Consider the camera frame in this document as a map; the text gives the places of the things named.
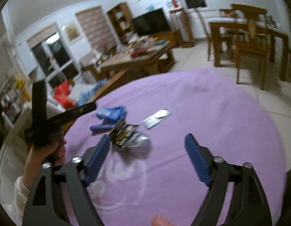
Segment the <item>purple tablecloth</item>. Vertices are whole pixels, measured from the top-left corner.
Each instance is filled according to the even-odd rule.
[[[127,107],[130,124],[141,124],[162,108],[172,114],[150,130],[139,127],[151,140],[146,159],[110,151],[98,181],[88,188],[106,226],[149,226],[156,214],[174,225],[191,224],[208,189],[184,149],[188,133],[228,163],[254,165],[276,223],[286,179],[282,140],[267,111],[243,89],[214,69],[199,69],[134,81],[98,101],[98,108],[119,105]],[[79,118],[67,133],[67,161],[100,140],[102,135],[89,131],[100,123],[96,113]],[[218,224],[225,220],[230,199],[229,192]]]

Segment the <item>white sleeve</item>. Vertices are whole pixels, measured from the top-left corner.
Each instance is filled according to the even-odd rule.
[[[30,191],[22,183],[22,177],[17,178],[14,187],[14,201],[12,205],[5,205],[5,210],[13,222],[21,226],[23,212]]]

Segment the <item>picture frame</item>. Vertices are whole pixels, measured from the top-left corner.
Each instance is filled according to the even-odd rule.
[[[62,31],[68,39],[70,45],[83,38],[83,33],[80,30],[80,25],[76,20],[73,20],[63,25]]]

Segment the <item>red cloth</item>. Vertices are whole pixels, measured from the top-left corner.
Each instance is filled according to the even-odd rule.
[[[71,93],[71,90],[69,89],[67,81],[65,81],[61,85],[57,86],[54,89],[54,92],[56,95],[65,94],[66,96],[68,96]]]
[[[54,95],[53,98],[57,100],[66,110],[77,107],[73,104],[73,100],[66,97],[65,95]]]

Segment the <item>black tv screen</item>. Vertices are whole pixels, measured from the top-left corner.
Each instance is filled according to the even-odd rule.
[[[139,36],[170,31],[162,8],[134,18],[133,24]]]

